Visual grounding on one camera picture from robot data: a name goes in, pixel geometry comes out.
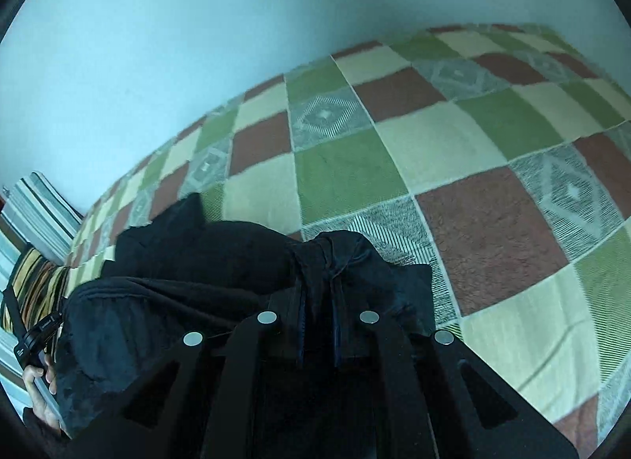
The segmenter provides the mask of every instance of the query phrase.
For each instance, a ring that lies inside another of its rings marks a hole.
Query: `human hand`
[[[47,367],[46,381],[50,384],[49,392],[51,395],[55,395],[57,393],[57,373],[55,371],[55,363],[49,354],[44,356],[44,361]],[[24,368],[24,372],[22,373],[22,379],[24,380],[26,391],[33,402],[33,414],[48,425],[55,433],[61,434],[59,419],[55,415],[54,411],[48,407],[48,404],[46,404],[46,401],[43,399],[43,396],[40,394],[39,390],[37,390],[35,385],[35,379],[42,376],[43,369],[36,368],[33,365],[28,365]]]

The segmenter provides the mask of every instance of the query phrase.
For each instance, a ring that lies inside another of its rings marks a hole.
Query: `round metal pin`
[[[359,320],[365,324],[376,324],[379,321],[379,313],[375,313],[374,311],[362,311]]]
[[[199,345],[203,339],[204,336],[202,336],[201,333],[193,331],[192,333],[187,333],[186,335],[184,335],[184,345],[195,347],[195,345]]]
[[[273,311],[263,311],[262,313],[259,313],[257,320],[261,324],[273,324],[274,322],[276,322],[277,318],[278,317],[276,316],[276,313],[274,313]]]
[[[436,331],[434,339],[441,345],[451,345],[454,342],[454,336],[449,331],[446,331],[444,329]]]

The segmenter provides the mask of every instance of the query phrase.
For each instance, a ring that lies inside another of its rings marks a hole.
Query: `checkered blanket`
[[[429,263],[436,323],[587,457],[631,394],[631,99],[553,31],[361,44],[191,124],[89,211],[67,291],[200,192],[208,220],[367,236]]]

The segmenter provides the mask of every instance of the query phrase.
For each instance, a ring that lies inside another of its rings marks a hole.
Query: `wall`
[[[612,0],[26,0],[0,44],[0,184],[41,170],[84,211],[278,72],[395,30],[529,21],[556,26],[631,91],[631,34]]]

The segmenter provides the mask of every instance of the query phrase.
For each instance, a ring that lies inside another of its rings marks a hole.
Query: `black garment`
[[[355,354],[351,320],[363,310],[392,315],[407,332],[431,333],[430,285],[429,266],[389,264],[358,233],[298,243],[256,224],[205,224],[193,194],[150,226],[125,231],[116,261],[71,294],[58,344],[59,406],[75,435],[185,333],[229,332],[266,309],[296,321],[291,308],[306,293],[311,328],[336,322],[333,350],[318,332],[302,336],[298,322],[291,345],[305,354],[304,370],[264,369],[258,456],[363,457],[372,442],[368,380],[337,372],[324,355],[343,365]],[[343,308],[334,316],[323,310],[331,299]],[[349,425],[355,431],[340,441],[336,429],[347,433]]]

